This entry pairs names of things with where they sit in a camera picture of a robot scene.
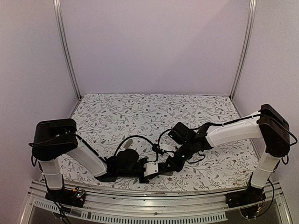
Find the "grey remote control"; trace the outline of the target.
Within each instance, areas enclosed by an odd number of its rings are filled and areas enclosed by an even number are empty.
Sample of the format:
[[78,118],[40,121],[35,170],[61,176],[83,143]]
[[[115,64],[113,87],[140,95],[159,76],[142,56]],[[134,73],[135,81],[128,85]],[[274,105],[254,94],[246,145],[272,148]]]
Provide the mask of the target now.
[[166,176],[172,176],[172,175],[173,175],[173,172],[166,172],[166,173],[163,173],[163,175],[166,175]]

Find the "grey battery compartment cover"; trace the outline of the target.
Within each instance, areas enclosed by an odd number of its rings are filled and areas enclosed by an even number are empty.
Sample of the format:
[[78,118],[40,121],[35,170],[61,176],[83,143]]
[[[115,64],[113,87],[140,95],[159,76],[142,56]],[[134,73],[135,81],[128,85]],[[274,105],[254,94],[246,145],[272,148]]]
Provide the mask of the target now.
[[133,143],[133,140],[132,140],[132,139],[129,139],[129,140],[126,142],[126,144],[124,145],[124,148],[125,148],[125,149],[130,148],[130,146],[132,145],[132,143]]

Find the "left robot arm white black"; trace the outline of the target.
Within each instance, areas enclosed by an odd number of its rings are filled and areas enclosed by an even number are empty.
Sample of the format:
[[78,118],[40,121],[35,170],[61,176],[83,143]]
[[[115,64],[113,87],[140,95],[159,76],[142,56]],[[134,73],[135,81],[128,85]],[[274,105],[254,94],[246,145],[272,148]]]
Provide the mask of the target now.
[[60,203],[69,199],[64,188],[58,158],[68,155],[85,167],[100,182],[115,182],[118,178],[138,178],[140,183],[166,173],[169,166],[157,161],[140,158],[133,149],[125,149],[109,158],[101,157],[81,136],[77,134],[73,119],[41,121],[36,125],[32,156],[40,163],[51,194]]

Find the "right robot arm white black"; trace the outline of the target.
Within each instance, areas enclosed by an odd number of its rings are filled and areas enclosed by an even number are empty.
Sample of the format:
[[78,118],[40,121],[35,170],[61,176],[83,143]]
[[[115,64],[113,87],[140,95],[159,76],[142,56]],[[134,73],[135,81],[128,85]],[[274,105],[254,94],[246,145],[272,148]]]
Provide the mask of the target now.
[[290,152],[290,135],[288,122],[269,104],[262,105],[259,111],[247,117],[222,124],[208,122],[190,129],[179,122],[170,130],[168,136],[179,144],[180,148],[166,163],[172,170],[179,172],[185,162],[199,151],[239,140],[262,138],[265,152],[250,177],[249,187],[241,196],[245,203],[252,203],[259,197],[259,189],[265,186],[279,160]]

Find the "floral patterned table mat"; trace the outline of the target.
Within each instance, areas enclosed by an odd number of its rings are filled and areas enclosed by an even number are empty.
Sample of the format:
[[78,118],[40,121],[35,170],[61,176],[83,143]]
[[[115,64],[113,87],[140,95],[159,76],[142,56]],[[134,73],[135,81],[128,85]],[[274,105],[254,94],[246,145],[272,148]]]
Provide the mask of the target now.
[[[156,94],[87,94],[72,118],[79,135],[98,152],[110,157],[118,145],[133,136],[131,148],[144,158],[156,158],[151,143],[175,146],[165,131],[176,123],[195,128],[206,122],[225,123],[239,118],[228,97]],[[73,158],[58,159],[66,182],[79,182],[118,189],[140,191],[209,191],[243,188],[255,170],[258,159],[250,140],[231,142],[202,156],[195,155],[182,171],[160,175],[148,184],[137,178],[100,182]]]

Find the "aluminium front rail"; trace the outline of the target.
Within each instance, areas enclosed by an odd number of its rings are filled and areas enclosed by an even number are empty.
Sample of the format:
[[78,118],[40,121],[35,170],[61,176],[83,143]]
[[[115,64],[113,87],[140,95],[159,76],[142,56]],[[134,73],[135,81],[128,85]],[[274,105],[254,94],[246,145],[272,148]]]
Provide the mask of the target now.
[[25,197],[21,224],[293,224],[279,182],[267,184],[261,216],[245,218],[243,207],[230,208],[225,190],[154,192],[65,182],[86,191],[82,208],[70,207],[66,218],[45,198],[46,186],[33,181]]

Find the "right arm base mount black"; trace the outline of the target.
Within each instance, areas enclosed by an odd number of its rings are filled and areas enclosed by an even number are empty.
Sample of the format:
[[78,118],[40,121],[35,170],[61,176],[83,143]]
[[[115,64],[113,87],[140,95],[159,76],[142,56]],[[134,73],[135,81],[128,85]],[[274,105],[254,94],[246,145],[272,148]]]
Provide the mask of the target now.
[[264,206],[266,195],[263,188],[258,189],[249,184],[245,190],[227,193],[225,198],[229,208],[238,207],[244,218],[253,219]]

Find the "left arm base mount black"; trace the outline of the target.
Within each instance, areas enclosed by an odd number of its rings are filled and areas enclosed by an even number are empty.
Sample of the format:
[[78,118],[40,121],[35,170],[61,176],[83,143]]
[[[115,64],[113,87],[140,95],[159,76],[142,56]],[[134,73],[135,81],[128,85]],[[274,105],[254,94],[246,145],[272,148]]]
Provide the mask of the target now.
[[45,198],[58,204],[83,208],[86,198],[86,191],[79,189],[78,187],[74,189],[62,188],[60,190],[48,189]]

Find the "right aluminium frame post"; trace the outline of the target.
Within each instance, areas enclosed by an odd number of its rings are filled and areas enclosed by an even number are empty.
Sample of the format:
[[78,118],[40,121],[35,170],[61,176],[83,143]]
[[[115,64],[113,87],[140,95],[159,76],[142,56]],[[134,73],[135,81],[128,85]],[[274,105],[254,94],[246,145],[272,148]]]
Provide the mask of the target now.
[[244,39],[243,39],[243,43],[242,43],[241,54],[240,54],[237,68],[236,68],[233,85],[232,85],[230,95],[229,95],[229,97],[232,101],[234,101],[234,98],[236,96],[236,92],[237,92],[239,82],[240,82],[241,76],[242,76],[243,67],[244,67],[245,61],[246,61],[246,56],[247,56],[247,52],[248,52],[248,48],[249,48],[249,44],[250,44],[252,29],[254,26],[256,4],[257,4],[256,0],[249,1],[248,16],[247,16],[247,21],[246,21],[245,35],[244,35]]

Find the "aluminium frame post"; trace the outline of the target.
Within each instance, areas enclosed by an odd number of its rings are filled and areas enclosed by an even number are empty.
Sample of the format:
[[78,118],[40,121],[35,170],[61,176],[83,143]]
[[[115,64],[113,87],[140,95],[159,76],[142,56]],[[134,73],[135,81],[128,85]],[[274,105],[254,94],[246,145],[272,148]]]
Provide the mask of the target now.
[[249,1],[248,16],[247,16],[247,21],[246,21],[245,35],[244,35],[244,39],[243,39],[243,43],[242,43],[241,54],[240,54],[237,68],[236,68],[233,85],[232,85],[230,95],[229,95],[229,97],[232,101],[234,101],[234,98],[236,96],[236,92],[237,92],[239,82],[240,82],[241,76],[242,76],[243,67],[244,67],[245,61],[246,61],[246,56],[247,56],[247,52],[248,52],[248,48],[249,48],[249,44],[250,44],[252,29],[254,26],[256,4],[257,4],[256,0]]
[[60,0],[53,0],[53,6],[54,6],[54,13],[57,21],[57,29],[58,29],[58,34],[62,46],[62,51],[66,63],[66,68],[68,70],[68,74],[70,77],[70,81],[75,93],[75,96],[78,100],[82,98],[81,92],[79,89],[78,81],[75,75],[74,67],[72,64],[71,60],[71,55],[67,43],[67,36],[66,36],[66,31],[64,27],[64,20],[63,20],[63,13],[62,13],[62,7],[61,7],[61,1]]

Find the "left aluminium frame post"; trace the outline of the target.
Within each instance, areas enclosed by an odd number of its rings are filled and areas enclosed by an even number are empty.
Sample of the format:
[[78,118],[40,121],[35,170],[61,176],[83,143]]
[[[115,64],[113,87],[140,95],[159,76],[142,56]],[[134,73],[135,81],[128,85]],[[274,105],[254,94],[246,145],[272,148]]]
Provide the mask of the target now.
[[63,13],[62,13],[62,7],[61,7],[61,1],[60,0],[53,0],[53,6],[54,6],[54,13],[57,21],[57,29],[58,29],[58,34],[62,46],[62,51],[66,63],[66,68],[68,70],[68,74],[70,77],[70,81],[75,93],[75,96],[78,100],[82,98],[81,92],[79,89],[78,81],[75,75],[74,67],[72,64],[71,60],[71,55],[67,43],[67,36],[66,36],[66,31],[64,27],[64,20],[63,20]]

